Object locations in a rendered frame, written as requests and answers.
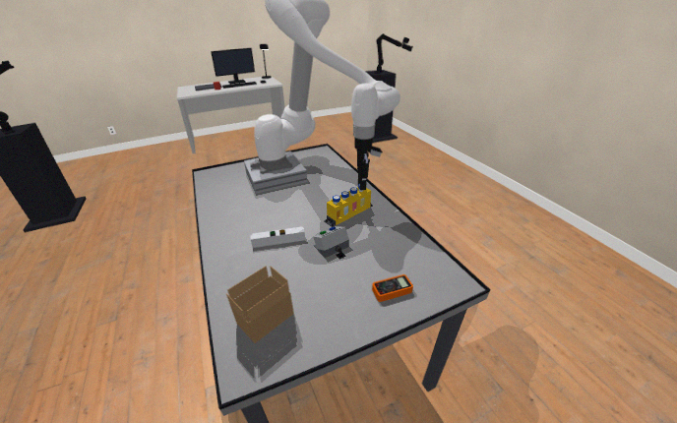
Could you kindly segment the yellow rack with four tubes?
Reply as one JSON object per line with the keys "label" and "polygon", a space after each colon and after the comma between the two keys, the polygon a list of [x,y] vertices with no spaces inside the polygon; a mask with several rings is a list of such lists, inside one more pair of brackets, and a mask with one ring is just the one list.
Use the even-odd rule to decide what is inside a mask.
{"label": "yellow rack with four tubes", "polygon": [[[370,208],[371,190],[366,188],[366,190],[359,192],[359,189],[357,187],[357,194],[351,196],[350,191],[348,191],[348,193],[349,197],[345,200],[343,200],[342,196],[340,195],[340,201],[336,205],[334,204],[333,199],[327,202],[327,216],[335,220],[336,225]],[[361,207],[360,200],[363,198],[365,198],[364,206]],[[355,202],[357,202],[356,210],[353,211],[352,204]],[[347,206],[348,206],[348,214],[344,215],[344,208]],[[337,219],[337,211],[339,211],[340,213],[339,219]]]}

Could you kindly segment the brown cardboard box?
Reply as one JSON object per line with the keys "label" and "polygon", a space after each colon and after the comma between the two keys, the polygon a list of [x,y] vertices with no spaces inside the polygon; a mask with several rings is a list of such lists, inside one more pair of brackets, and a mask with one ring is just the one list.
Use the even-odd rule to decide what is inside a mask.
{"label": "brown cardboard box", "polygon": [[265,266],[226,293],[236,324],[254,343],[294,314],[287,279],[270,268],[272,276]]}

